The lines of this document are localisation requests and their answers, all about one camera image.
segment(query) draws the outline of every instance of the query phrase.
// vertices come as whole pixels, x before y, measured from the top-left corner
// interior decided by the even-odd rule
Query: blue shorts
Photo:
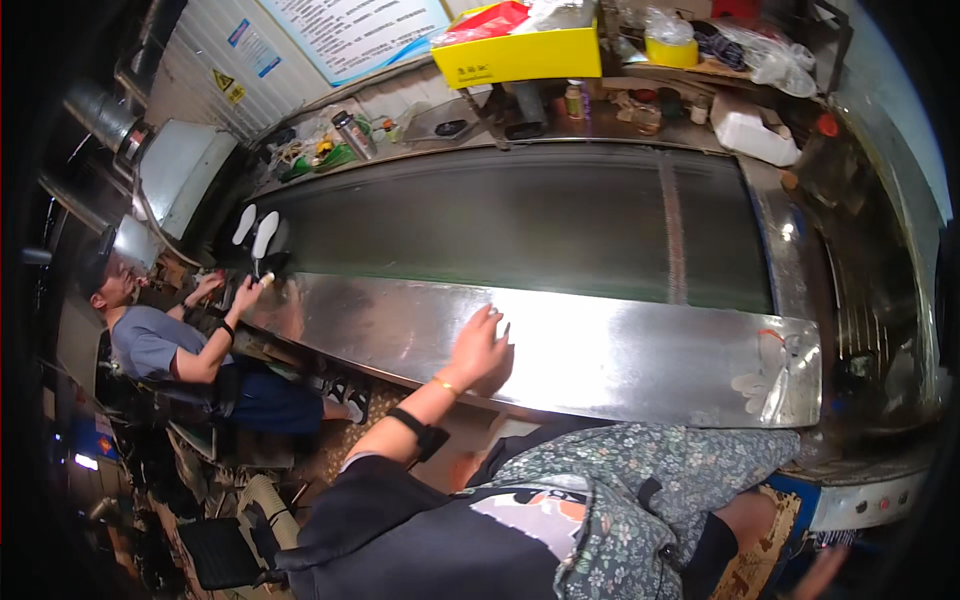
[[[256,363],[244,361],[240,394],[228,419],[253,431],[316,433],[324,419],[323,399]]]

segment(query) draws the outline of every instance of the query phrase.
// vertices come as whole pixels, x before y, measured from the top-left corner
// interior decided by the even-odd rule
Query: black cap
[[[100,239],[90,240],[80,250],[76,266],[77,287],[86,300],[107,282],[107,262],[116,236],[116,228],[107,226]]]

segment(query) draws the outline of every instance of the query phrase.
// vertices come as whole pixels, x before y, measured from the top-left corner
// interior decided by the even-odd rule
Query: red bag
[[[434,47],[438,47],[505,36],[527,20],[528,11],[530,9],[526,6],[507,0],[464,19],[431,41]]]

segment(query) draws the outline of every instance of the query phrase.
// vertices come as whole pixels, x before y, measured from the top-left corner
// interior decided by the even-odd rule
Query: hand
[[[791,594],[793,600],[816,600],[827,589],[850,554],[849,546],[824,548]]]
[[[197,284],[197,289],[194,291],[194,294],[197,295],[198,299],[203,298],[213,290],[218,287],[223,286],[224,276],[219,273],[211,273],[201,277],[200,283]]]
[[[487,304],[470,317],[453,345],[450,366],[438,375],[461,392],[494,372],[507,354],[509,333],[496,339],[496,324],[503,313],[490,314],[491,308]]]
[[[253,283],[251,277],[247,276],[240,287],[237,288],[237,294],[233,297],[230,312],[237,311],[239,314],[247,312],[248,308],[256,304],[261,292],[263,292],[263,286],[259,282]]]

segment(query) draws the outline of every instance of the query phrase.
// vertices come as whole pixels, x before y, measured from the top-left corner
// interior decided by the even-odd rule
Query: gray t-shirt
[[[151,306],[130,306],[113,325],[110,341],[120,367],[133,379],[162,383],[158,388],[168,396],[210,405],[213,386],[177,382],[170,373],[177,348],[192,354],[204,349],[206,337],[200,331]],[[232,362],[227,354],[221,367]]]

